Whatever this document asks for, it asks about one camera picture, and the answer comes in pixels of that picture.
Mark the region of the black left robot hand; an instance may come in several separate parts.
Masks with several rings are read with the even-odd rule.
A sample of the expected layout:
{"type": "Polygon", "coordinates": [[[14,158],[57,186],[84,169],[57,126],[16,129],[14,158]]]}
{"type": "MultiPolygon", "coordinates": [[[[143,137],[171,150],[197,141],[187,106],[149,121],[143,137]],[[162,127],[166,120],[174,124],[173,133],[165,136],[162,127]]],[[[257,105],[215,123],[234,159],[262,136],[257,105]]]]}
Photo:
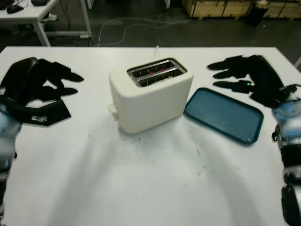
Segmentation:
{"type": "Polygon", "coordinates": [[[62,80],[82,82],[84,78],[58,62],[30,57],[13,63],[0,86],[5,89],[5,98],[26,106],[35,100],[54,101],[78,92],[65,87],[62,80]]]}

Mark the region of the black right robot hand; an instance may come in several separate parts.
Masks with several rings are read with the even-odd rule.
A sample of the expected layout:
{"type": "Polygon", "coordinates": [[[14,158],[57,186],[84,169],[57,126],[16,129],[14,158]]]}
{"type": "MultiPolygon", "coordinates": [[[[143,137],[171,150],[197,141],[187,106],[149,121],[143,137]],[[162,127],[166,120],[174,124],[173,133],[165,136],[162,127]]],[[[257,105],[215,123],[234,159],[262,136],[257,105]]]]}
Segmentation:
{"type": "Polygon", "coordinates": [[[219,71],[213,78],[216,87],[240,93],[254,93],[261,88],[279,90],[284,85],[274,68],[261,55],[228,57],[209,64],[211,71],[219,71]]]}

